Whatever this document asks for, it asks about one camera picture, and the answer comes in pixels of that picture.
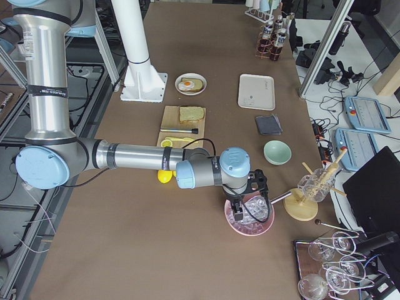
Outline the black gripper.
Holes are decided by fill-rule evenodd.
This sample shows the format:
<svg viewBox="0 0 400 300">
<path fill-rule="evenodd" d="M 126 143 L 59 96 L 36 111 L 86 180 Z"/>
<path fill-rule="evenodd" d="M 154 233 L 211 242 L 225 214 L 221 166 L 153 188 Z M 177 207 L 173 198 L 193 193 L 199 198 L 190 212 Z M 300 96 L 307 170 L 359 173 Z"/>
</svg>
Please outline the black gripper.
<svg viewBox="0 0 400 300">
<path fill-rule="evenodd" d="M 251 171 L 248 175 L 247 183 L 244 190 L 234 189 L 233 187 L 225 187 L 225 195 L 227 200 L 231 201 L 231 209 L 235 221 L 243 220 L 243 209 L 241 202 L 246 203 L 255 196 L 262 196 L 265 200 L 266 216 L 262 220 L 265 223 L 271 215 L 271 203 L 268 196 L 267 177 L 261 169 Z"/>
</svg>

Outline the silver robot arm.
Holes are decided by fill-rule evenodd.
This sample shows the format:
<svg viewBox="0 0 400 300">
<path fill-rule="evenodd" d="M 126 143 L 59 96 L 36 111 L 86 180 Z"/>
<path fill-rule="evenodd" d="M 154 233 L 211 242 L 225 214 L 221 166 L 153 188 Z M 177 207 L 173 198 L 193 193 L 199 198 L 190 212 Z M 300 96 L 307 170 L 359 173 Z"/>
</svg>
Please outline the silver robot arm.
<svg viewBox="0 0 400 300">
<path fill-rule="evenodd" d="M 268 199 L 267 179 L 250 169 L 248 153 L 230 147 L 220 156 L 205 149 L 138 146 L 81 139 L 69 125 L 65 37 L 96 33 L 94 1 L 13 1 L 22 27 L 31 130 L 16 158 L 20 178 L 38 189 L 62 186 L 90 169 L 138 168 L 175 171 L 178 186 L 221 186 L 235 220 L 248 209 L 245 197 Z"/>
</svg>

